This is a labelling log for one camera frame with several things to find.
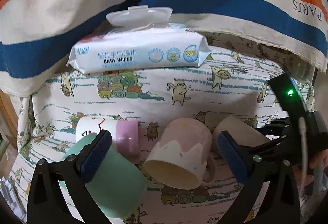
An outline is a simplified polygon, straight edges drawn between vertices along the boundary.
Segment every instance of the mint green cup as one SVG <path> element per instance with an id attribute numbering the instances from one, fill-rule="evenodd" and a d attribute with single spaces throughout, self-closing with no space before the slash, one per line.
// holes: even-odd
<path id="1" fill-rule="evenodd" d="M 90 133 L 83 137 L 63 156 L 63 160 L 71 154 L 78 155 L 96 136 L 96 133 Z M 125 219 L 139 206 L 147 180 L 135 165 L 111 147 L 94 178 L 85 187 L 106 217 Z"/>

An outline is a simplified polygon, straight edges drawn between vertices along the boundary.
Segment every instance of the wooden frame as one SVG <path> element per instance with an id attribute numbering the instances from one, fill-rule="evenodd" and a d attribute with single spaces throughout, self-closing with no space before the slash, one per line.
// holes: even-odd
<path id="1" fill-rule="evenodd" d="M 6 136 L 9 143 L 17 149 L 17 126 L 18 116 L 15 112 L 14 106 L 10 100 L 9 95 L 0 90 L 0 111 L 3 114 L 4 120 L 12 134 L 12 136 Z"/>

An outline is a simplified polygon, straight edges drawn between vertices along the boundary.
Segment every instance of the white cup with pink rim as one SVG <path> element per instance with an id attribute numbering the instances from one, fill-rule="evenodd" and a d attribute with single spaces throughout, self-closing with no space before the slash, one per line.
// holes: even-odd
<path id="1" fill-rule="evenodd" d="M 175 119 L 166 126 L 144 168 L 157 181 L 177 189 L 210 185 L 216 173 L 211 143 L 212 135 L 203 123 L 192 118 Z M 209 177 L 204 181 L 207 166 Z"/>

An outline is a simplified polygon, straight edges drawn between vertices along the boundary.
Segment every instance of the white cable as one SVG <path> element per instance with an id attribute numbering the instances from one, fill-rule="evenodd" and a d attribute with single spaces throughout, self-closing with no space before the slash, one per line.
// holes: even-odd
<path id="1" fill-rule="evenodd" d="M 307 142 L 306 142 L 306 123 L 304 117 L 299 118 L 298 120 L 298 129 L 301 135 L 301 147 L 302 147 L 302 178 L 299 196 L 303 194 L 305 178 L 307 175 L 308 167 L 308 153 L 307 153 Z"/>

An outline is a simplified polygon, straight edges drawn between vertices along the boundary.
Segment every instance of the wipes lid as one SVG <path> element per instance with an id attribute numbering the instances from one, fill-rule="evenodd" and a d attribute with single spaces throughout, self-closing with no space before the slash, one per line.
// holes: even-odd
<path id="1" fill-rule="evenodd" d="M 109 13 L 106 19 L 112 26 L 142 27 L 151 23 L 168 22 L 172 11 L 171 8 L 148 8 L 148 5 L 142 5 Z"/>

